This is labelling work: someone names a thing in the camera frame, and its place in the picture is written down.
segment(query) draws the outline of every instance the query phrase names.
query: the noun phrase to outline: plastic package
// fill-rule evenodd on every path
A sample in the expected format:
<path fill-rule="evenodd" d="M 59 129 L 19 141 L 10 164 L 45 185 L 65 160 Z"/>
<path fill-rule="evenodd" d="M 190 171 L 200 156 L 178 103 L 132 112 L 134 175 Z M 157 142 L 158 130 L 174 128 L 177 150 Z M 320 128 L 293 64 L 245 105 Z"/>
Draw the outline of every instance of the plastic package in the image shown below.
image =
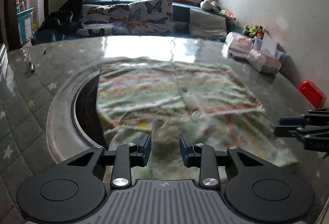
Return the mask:
<path fill-rule="evenodd" d="M 270 74 L 277 74 L 282 64 L 273 57 L 252 49 L 247 61 L 258 71 Z"/>
<path fill-rule="evenodd" d="M 230 50 L 247 54 L 253 48 L 252 39 L 250 37 L 235 32 L 230 32 L 226 36 L 225 43 L 229 46 Z"/>

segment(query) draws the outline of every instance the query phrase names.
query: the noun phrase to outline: red plastic box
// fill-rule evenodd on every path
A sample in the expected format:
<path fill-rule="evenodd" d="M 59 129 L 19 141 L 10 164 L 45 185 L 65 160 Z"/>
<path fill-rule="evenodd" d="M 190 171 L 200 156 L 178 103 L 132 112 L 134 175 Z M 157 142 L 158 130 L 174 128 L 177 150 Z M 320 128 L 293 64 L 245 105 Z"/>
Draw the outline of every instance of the red plastic box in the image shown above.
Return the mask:
<path fill-rule="evenodd" d="M 311 81 L 302 83 L 298 90 L 315 108 L 321 108 L 327 99 L 327 96 Z"/>

